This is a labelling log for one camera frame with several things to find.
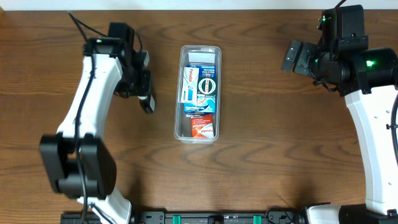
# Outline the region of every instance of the plastic container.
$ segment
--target plastic container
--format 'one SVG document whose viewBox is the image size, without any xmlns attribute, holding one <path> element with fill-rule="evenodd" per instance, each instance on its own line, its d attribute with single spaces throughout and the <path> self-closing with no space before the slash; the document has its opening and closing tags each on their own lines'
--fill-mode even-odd
<svg viewBox="0 0 398 224">
<path fill-rule="evenodd" d="M 181 103 L 183 87 L 183 70 L 188 64 L 216 65 L 217 96 L 216 111 L 213 115 L 213 138 L 193 138 L 190 118 L 184 112 L 184 103 Z M 175 105 L 174 136 L 187 144 L 211 144 L 218 139 L 220 123 L 220 96 L 221 96 L 221 49 L 213 46 L 186 45 L 181 48 L 180 70 L 178 72 L 177 100 Z"/>
</svg>

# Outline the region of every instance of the clear plastic bin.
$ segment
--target clear plastic bin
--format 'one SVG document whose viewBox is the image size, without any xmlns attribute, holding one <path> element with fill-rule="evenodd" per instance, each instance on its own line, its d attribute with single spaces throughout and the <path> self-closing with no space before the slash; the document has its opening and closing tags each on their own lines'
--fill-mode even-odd
<svg viewBox="0 0 398 224">
<path fill-rule="evenodd" d="M 213 115 L 213 138 L 193 138 L 190 119 L 185 116 L 184 103 L 181 103 L 183 88 L 183 71 L 188 64 L 216 65 L 217 95 L 216 111 Z M 213 46 L 186 45 L 181 48 L 180 70 L 178 72 L 177 102 L 175 105 L 174 136 L 187 144 L 211 144 L 218 139 L 220 123 L 220 96 L 221 96 L 221 49 Z"/>
</svg>

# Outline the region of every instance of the green light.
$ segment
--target green light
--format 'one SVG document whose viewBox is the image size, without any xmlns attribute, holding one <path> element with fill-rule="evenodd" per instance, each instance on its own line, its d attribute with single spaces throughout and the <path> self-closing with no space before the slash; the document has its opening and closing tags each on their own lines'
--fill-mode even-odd
<svg viewBox="0 0 398 224">
<path fill-rule="evenodd" d="M 374 65 L 374 64 L 375 64 L 374 61 L 366 61 L 366 65 L 368 67 L 372 67 L 372 65 Z"/>
</svg>

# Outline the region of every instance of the wooden tabletop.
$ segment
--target wooden tabletop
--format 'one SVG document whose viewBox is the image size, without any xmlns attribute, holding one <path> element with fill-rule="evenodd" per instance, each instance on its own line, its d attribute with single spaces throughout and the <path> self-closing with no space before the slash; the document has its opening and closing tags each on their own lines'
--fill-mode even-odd
<svg viewBox="0 0 398 224">
<path fill-rule="evenodd" d="M 147 207 L 266 210 L 313 202 L 364 203 L 353 121 L 337 93 L 280 70 L 290 40 L 317 42 L 321 11 L 77 11 L 107 33 L 127 22 L 150 53 L 157 110 L 114 97 L 104 142 L 117 187 Z M 398 52 L 396 11 L 366 11 L 370 48 Z M 50 188 L 40 154 L 72 103 L 83 39 L 66 12 L 0 18 L 0 223 L 59 223 L 81 205 Z M 220 137 L 174 138 L 178 64 L 184 45 L 222 50 Z"/>
</svg>

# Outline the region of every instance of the green strip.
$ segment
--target green strip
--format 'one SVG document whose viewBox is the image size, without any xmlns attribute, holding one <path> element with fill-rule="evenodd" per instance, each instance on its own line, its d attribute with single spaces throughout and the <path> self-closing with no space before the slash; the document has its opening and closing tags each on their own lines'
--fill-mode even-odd
<svg viewBox="0 0 398 224">
<path fill-rule="evenodd" d="M 261 216 L 260 215 L 253 216 L 253 224 L 261 224 Z"/>
<path fill-rule="evenodd" d="M 181 224 L 181 216 L 174 215 L 173 216 L 173 224 Z"/>
</svg>

